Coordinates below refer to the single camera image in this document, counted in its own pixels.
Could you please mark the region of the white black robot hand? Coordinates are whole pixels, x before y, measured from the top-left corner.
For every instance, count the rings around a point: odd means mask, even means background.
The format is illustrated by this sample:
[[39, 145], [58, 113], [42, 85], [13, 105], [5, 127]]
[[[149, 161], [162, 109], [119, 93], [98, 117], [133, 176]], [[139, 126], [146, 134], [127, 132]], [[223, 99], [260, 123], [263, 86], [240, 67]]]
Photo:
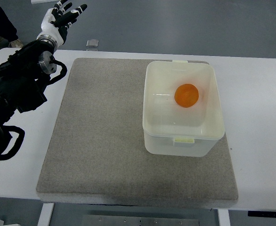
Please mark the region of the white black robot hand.
[[77, 17], [87, 9], [87, 4], [69, 10], [71, 7], [71, 2], [60, 0], [48, 9], [42, 20], [41, 33], [37, 36], [37, 40], [48, 40], [55, 48], [63, 45], [67, 38], [68, 29], [77, 21]]

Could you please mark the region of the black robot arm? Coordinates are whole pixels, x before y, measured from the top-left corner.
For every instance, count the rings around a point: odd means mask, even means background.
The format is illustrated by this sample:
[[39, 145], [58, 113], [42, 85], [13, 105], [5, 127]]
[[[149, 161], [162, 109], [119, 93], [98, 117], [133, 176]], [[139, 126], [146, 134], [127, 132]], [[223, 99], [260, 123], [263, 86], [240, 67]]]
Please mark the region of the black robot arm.
[[66, 65], [53, 56], [57, 48], [54, 37], [42, 34], [0, 64], [0, 161], [14, 157], [25, 137], [23, 129], [5, 123], [16, 110], [28, 112], [45, 103], [46, 87], [66, 76]]

